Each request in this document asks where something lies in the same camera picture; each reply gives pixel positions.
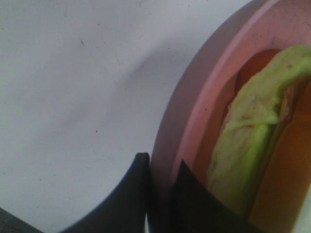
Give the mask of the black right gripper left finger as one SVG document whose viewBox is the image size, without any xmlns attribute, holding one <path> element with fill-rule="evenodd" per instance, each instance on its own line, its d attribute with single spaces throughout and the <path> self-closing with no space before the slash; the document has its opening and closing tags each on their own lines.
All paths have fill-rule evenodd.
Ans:
<svg viewBox="0 0 311 233">
<path fill-rule="evenodd" d="M 148 153 L 137 153 L 128 171 L 94 210 L 64 233 L 144 233 L 149 188 Z"/>
</svg>

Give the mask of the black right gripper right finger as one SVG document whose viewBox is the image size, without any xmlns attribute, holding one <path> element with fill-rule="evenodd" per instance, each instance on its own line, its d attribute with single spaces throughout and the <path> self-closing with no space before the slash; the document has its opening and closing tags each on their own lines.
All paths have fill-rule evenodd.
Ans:
<svg viewBox="0 0 311 233">
<path fill-rule="evenodd" d="M 216 200 L 185 162 L 176 183 L 162 197 L 149 178 L 148 226 L 151 233 L 258 233 L 260 230 Z"/>
</svg>

